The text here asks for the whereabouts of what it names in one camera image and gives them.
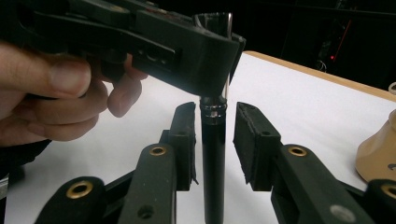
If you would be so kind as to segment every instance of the white tabletop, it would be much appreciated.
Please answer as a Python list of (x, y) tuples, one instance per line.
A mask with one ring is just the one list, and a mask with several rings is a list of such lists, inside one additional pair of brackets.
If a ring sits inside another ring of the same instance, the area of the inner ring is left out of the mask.
[[(117, 119), (106, 111), (89, 133), (75, 141), (53, 142), (25, 165), (25, 178), (8, 192), (6, 223), (34, 223), (57, 188), (75, 177), (96, 176), (107, 184), (132, 171), (140, 151), (170, 128), (175, 108), (191, 101), (199, 105), (197, 96), (147, 78), (142, 96), (125, 117)], [(245, 184), (233, 147), (237, 102), (257, 106), (280, 132), (283, 144), (310, 148), (337, 179), (358, 189), (365, 189), (365, 183), (354, 168), (356, 150), (396, 108), (392, 101), (243, 54), (227, 110), (225, 224), (276, 223), (270, 193), (253, 192)], [(177, 193), (181, 224), (205, 223), (199, 108), (195, 114), (201, 185)]]

